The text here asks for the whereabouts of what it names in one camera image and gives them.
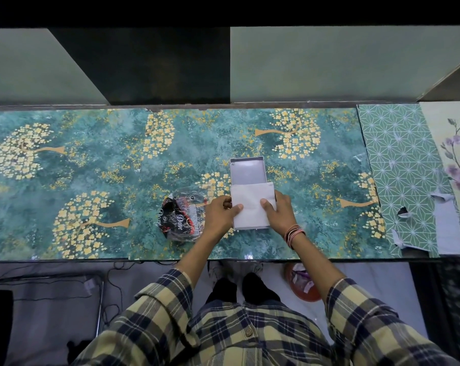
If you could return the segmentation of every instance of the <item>table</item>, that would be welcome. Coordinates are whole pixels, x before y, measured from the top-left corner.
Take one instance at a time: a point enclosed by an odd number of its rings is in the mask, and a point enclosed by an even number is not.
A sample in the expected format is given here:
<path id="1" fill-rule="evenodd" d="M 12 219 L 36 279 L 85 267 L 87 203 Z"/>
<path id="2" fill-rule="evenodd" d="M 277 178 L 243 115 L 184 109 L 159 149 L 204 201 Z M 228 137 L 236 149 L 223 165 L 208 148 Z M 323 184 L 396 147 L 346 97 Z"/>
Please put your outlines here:
<path id="1" fill-rule="evenodd" d="M 0 261 L 177 260 L 164 196 L 228 193 L 228 161 L 264 156 L 298 223 L 330 258 L 399 258 L 356 108 L 0 111 Z M 230 230 L 211 259 L 292 260 L 270 230 Z"/>

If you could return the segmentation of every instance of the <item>shoe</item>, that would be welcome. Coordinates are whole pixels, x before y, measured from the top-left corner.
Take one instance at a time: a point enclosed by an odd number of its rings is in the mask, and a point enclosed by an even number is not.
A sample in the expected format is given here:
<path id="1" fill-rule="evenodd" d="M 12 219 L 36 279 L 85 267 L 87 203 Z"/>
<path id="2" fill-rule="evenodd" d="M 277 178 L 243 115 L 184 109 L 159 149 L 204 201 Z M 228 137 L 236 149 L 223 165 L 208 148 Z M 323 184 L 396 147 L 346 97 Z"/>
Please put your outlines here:
<path id="1" fill-rule="evenodd" d="M 220 279 L 227 278 L 232 276 L 233 272 L 231 267 L 226 264 L 223 264 L 221 261 L 208 261 L 208 275 L 211 281 L 213 282 L 213 286 L 216 282 Z"/>
<path id="2" fill-rule="evenodd" d="M 245 277 L 249 273 L 254 273 L 258 277 L 262 276 L 263 264 L 257 262 L 242 262 L 242 275 Z"/>

